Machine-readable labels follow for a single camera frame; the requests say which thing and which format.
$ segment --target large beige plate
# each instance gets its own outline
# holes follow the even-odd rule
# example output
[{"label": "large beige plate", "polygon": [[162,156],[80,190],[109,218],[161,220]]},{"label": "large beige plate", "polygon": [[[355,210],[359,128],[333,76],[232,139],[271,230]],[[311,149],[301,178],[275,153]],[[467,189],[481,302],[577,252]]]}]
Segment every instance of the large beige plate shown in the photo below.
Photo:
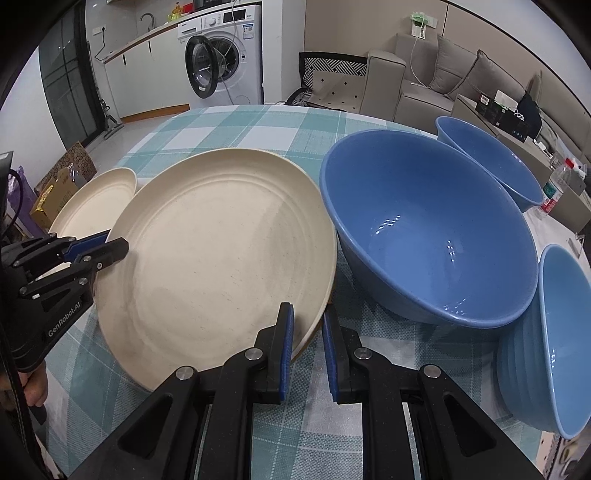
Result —
[{"label": "large beige plate", "polygon": [[98,175],[66,203],[49,231],[80,239],[110,229],[134,196],[137,183],[130,168]]},{"label": "large beige plate", "polygon": [[294,305],[293,354],[314,333],[336,269],[336,235],[298,166],[259,150],[190,157],[143,187],[109,239],[127,257],[101,272],[95,302],[125,371],[155,389],[176,368],[222,365]]}]

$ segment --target human hand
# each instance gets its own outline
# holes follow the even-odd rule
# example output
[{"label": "human hand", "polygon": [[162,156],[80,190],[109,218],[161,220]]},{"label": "human hand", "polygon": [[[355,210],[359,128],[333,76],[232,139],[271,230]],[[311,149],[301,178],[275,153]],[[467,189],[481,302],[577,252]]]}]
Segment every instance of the human hand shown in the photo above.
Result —
[{"label": "human hand", "polygon": [[[39,365],[33,372],[27,374],[19,372],[18,376],[25,390],[27,405],[30,407],[42,407],[45,400],[47,400],[47,372],[45,362]],[[3,390],[11,390],[6,373],[0,374],[0,391]]]}]

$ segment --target wooden baseboard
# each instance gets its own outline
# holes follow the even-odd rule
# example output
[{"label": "wooden baseboard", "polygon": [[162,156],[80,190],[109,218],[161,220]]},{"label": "wooden baseboard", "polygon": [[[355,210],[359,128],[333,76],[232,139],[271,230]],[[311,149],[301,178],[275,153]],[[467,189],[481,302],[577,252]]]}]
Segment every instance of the wooden baseboard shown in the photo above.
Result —
[{"label": "wooden baseboard", "polygon": [[189,110],[189,104],[166,106],[164,108],[157,108],[156,110],[148,110],[147,112],[135,113],[134,115],[122,116],[121,121],[125,124],[130,122],[137,122],[138,120],[146,120],[148,118],[156,118],[157,116],[177,115]]}]

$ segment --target large blue bowl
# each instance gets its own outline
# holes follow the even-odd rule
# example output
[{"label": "large blue bowl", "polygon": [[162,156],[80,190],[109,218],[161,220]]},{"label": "large blue bowl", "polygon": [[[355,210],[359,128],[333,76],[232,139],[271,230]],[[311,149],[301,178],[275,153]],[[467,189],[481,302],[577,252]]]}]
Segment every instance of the large blue bowl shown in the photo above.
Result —
[{"label": "large blue bowl", "polygon": [[549,245],[534,301],[499,340],[499,387],[516,418],[566,439],[583,430],[591,416],[589,339],[589,282],[564,248]]},{"label": "large blue bowl", "polygon": [[505,189],[458,150],[406,132],[358,132],[326,154],[320,190],[353,274],[387,309],[495,328],[531,303],[530,230]]},{"label": "large blue bowl", "polygon": [[464,152],[494,176],[522,212],[542,205],[542,189],[530,169],[495,137],[451,116],[440,116],[435,124],[437,139]]}]

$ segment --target screw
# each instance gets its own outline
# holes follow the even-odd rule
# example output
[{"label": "screw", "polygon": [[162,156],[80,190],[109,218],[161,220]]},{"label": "screw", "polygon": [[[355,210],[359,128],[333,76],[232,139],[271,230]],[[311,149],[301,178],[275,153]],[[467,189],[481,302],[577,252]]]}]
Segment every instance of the screw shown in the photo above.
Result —
[{"label": "screw", "polygon": [[177,369],[176,376],[179,380],[188,380],[194,373],[195,370],[192,367],[181,367]]},{"label": "screw", "polygon": [[441,368],[437,365],[425,365],[423,372],[425,372],[425,375],[429,378],[438,378],[439,375],[441,375]]},{"label": "screw", "polygon": [[249,348],[244,352],[244,356],[249,360],[259,360],[262,357],[262,350],[260,348]]},{"label": "screw", "polygon": [[353,352],[354,356],[359,358],[359,360],[367,360],[371,358],[371,350],[369,348],[365,348],[364,346],[355,349]]}]

